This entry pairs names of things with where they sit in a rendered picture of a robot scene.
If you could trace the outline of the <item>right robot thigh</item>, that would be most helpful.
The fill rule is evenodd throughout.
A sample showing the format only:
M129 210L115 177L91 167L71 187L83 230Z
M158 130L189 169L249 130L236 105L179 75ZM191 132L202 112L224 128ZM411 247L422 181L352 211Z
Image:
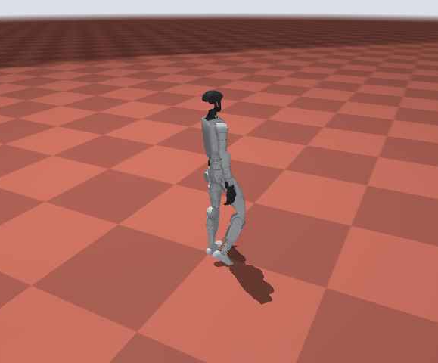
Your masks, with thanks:
M231 216L230 221L232 223L233 218L240 217L244 223L244 218L245 218L244 194L243 194L239 184L237 183L237 181L233 177L232 177L232 179L234 182L233 188L236 192L235 201L232 203L232 206L234 207L234 209L237 212ZM225 193L227 193L227 189L225 188L224 179L223 179L222 175L219 176L219 186Z

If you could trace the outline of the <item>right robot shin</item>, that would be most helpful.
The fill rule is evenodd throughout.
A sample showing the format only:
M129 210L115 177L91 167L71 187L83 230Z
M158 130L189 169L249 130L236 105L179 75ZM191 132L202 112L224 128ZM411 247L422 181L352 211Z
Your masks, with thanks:
M223 256L226 256L228 251L231 249L234 242L238 239L239 234L241 233L245 222L243 223L240 217L235 217L232 219L232 223L228 225L227 232L225 234L225 243L222 248Z

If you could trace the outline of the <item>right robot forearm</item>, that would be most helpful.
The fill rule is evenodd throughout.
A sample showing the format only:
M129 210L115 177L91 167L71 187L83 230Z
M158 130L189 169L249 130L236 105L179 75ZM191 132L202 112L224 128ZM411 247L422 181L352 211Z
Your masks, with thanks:
M222 168L222 177L224 179L224 184L225 181L228 182L228 186L232 186L234 184L233 179L232 179L232 173L231 173L231 168L230 168L230 153L225 152L222 154L222 163L220 164L221 168Z

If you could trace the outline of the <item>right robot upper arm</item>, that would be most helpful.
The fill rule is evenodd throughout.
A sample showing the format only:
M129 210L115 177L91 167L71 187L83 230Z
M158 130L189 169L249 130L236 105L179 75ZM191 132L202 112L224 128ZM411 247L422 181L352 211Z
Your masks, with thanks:
M227 125L223 122L215 122L215 133L217 135L219 159L222 160L222 154L227 152L225 150L227 146L227 134L228 134Z

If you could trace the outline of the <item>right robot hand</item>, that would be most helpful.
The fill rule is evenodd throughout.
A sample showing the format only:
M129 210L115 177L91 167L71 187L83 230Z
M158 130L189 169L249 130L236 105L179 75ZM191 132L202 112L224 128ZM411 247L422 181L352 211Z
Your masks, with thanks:
M227 200L226 203L224 203L224 205L231 205L235 201L236 192L233 187L234 185L229 187L228 182L225 181L225 188L227 189L227 194L226 194Z

